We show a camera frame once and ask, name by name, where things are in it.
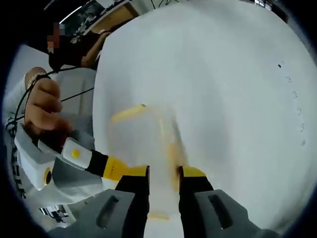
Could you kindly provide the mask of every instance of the transparent plastic cup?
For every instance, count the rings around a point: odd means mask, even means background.
[[[187,164],[171,109],[140,105],[112,117],[110,155],[129,167],[150,166],[149,218],[168,220],[178,213],[178,166]]]

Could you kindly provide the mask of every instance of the white table surface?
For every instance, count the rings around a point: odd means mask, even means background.
[[[169,105],[189,164],[245,206],[256,225],[280,230],[317,179],[316,89],[309,53],[273,12],[237,0],[162,7],[104,44],[95,146],[108,153],[107,124],[115,113],[140,103]],[[156,223],[146,234],[163,237],[173,229],[182,236],[175,223],[169,229]]]

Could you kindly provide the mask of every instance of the yellow button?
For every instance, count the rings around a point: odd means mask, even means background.
[[[73,149],[71,152],[71,155],[75,158],[78,159],[80,157],[80,150],[78,149]]]

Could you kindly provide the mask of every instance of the wooden desk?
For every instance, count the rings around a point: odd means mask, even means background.
[[[92,31],[98,33],[101,30],[110,30],[111,27],[118,25],[124,21],[133,19],[139,16],[136,10],[131,6],[129,2],[118,5],[114,9],[106,12],[99,21],[91,26],[86,32]]]

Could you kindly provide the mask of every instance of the human hand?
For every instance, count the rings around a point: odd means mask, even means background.
[[[25,129],[32,138],[46,137],[61,147],[72,131],[70,123],[55,113],[62,110],[59,86],[49,78],[40,79],[25,107]]]

